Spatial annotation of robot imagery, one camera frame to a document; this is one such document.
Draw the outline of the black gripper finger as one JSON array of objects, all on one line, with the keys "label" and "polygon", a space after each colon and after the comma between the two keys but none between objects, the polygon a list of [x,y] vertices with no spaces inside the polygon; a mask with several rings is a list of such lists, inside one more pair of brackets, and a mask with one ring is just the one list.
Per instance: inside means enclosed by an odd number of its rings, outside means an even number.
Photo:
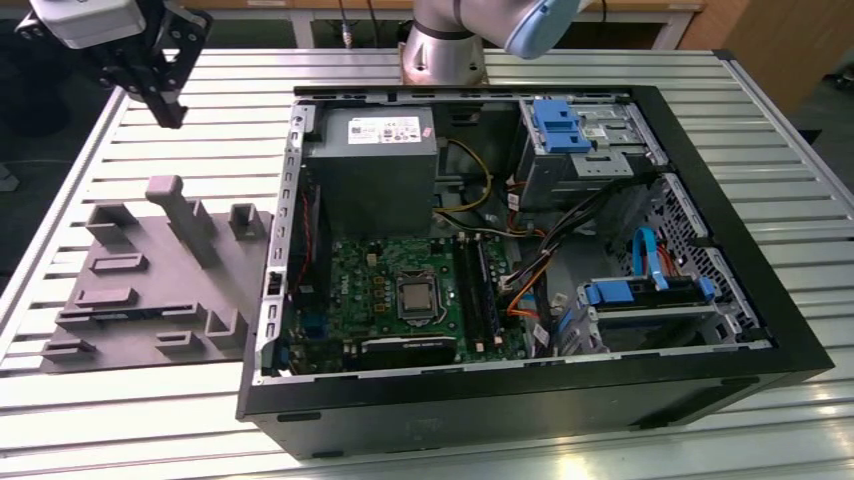
[{"label": "black gripper finger", "polygon": [[163,128],[180,128],[186,107],[179,103],[179,90],[155,67],[127,50],[100,54],[107,79],[144,104]]},{"label": "black gripper finger", "polygon": [[195,68],[214,25],[212,16],[203,10],[174,8],[167,33],[178,53],[167,62],[166,84],[172,91],[183,88]]}]

